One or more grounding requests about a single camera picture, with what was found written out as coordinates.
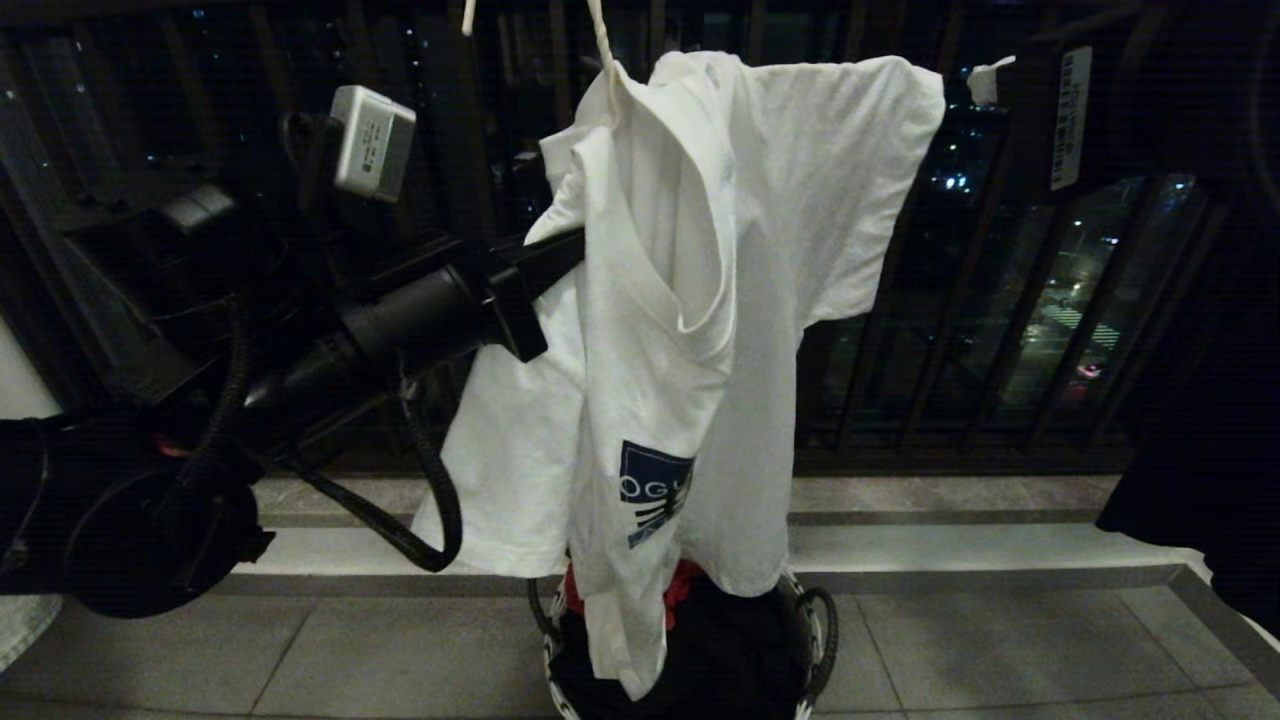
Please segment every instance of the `tile floor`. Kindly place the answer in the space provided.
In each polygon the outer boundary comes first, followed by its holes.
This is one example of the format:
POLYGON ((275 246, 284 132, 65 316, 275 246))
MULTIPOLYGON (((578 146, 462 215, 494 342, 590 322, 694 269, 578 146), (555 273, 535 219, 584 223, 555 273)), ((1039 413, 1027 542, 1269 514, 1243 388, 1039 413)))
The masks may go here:
MULTIPOLYGON (((1280 720, 1164 587, 838 605, 822 717, 1280 720)), ((0 675, 5 720, 552 716, 538 634, 509 597, 206 596, 136 621, 69 606, 0 675)))

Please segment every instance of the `barcode sticker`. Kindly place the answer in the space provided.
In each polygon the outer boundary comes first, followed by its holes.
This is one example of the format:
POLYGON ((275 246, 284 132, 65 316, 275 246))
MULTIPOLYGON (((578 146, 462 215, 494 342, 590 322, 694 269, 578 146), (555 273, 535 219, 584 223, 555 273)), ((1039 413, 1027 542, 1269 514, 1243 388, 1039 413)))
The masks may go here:
POLYGON ((1084 145, 1084 117, 1089 108, 1089 69, 1093 46, 1076 47, 1062 55, 1057 88, 1057 126, 1053 131, 1053 168, 1050 191, 1062 190, 1080 179, 1080 151, 1084 145))

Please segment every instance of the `white t-shirt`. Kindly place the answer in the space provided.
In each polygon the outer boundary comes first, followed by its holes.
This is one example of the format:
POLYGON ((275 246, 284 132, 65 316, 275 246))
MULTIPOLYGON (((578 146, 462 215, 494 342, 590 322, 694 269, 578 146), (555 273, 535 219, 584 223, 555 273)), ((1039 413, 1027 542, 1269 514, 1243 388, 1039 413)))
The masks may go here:
MULTIPOLYGON (((538 301, 549 350, 483 350, 443 456, 460 560, 563 570, 596 676, 632 698, 666 652, 680 557, 740 596, 787 555, 795 355, 805 327, 867 311, 942 120, 942 81, 901 58, 749 68, 671 53, 648 85, 598 78, 543 141, 553 206, 526 241, 586 228, 538 301)), ((413 529, 439 542, 428 501, 413 529)))

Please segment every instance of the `basket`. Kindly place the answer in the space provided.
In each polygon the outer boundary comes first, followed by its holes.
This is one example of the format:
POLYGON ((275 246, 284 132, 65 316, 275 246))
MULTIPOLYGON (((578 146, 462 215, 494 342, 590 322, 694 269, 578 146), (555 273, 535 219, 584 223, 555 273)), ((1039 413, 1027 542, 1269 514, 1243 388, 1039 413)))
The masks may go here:
MULTIPOLYGON (((809 720, 813 707, 818 702, 818 696, 826 689, 827 680, 831 679, 831 670, 836 665, 840 647, 840 619, 836 614, 836 602, 831 593, 822 588, 805 591, 800 585, 800 580, 790 571, 782 573, 778 579, 778 591, 783 593, 787 605, 800 615, 800 624, 809 635, 808 684, 796 701, 795 714, 795 720, 809 720), (826 628, 818 623, 818 614, 813 607, 814 600, 820 600, 827 610, 826 628)), ((543 610, 541 598, 538 596, 538 580, 529 580, 527 593, 534 620, 543 633, 543 669, 547 673, 547 685, 552 693, 552 702, 556 703, 556 708, 566 720, 581 720, 559 685, 552 679, 552 659, 561 651, 559 621, 567 606, 564 580, 562 578, 559 587, 556 588, 550 612, 543 610)))

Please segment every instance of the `blue logo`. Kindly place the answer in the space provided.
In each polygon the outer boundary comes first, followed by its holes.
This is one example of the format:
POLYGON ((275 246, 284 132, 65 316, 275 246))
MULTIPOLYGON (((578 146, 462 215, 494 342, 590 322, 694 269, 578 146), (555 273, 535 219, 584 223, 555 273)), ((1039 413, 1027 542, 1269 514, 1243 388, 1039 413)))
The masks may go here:
POLYGON ((692 457, 675 457, 630 441, 622 441, 622 502, 636 510, 636 532, 627 536, 635 547, 658 532, 685 506, 694 473, 692 457))

